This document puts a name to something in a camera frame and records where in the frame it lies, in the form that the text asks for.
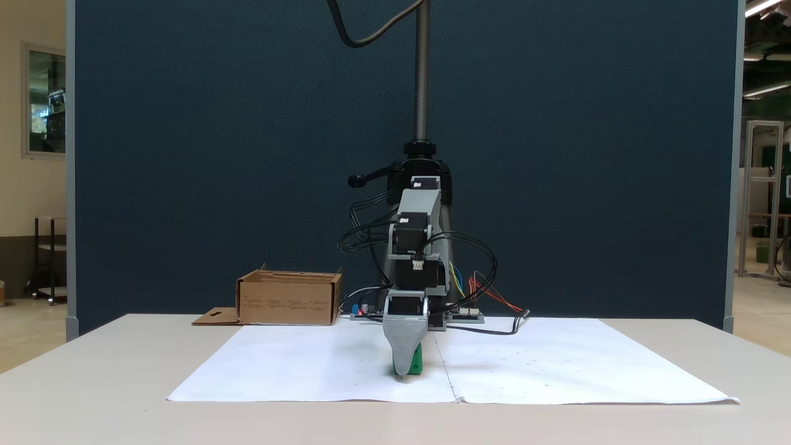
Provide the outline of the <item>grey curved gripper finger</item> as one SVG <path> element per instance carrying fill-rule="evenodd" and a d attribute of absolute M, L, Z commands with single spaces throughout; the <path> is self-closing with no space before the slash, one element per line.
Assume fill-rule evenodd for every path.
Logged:
<path fill-rule="evenodd" d="M 393 372 L 398 376 L 423 372 L 423 339 L 427 316 L 383 316 L 383 332 L 392 349 Z"/>

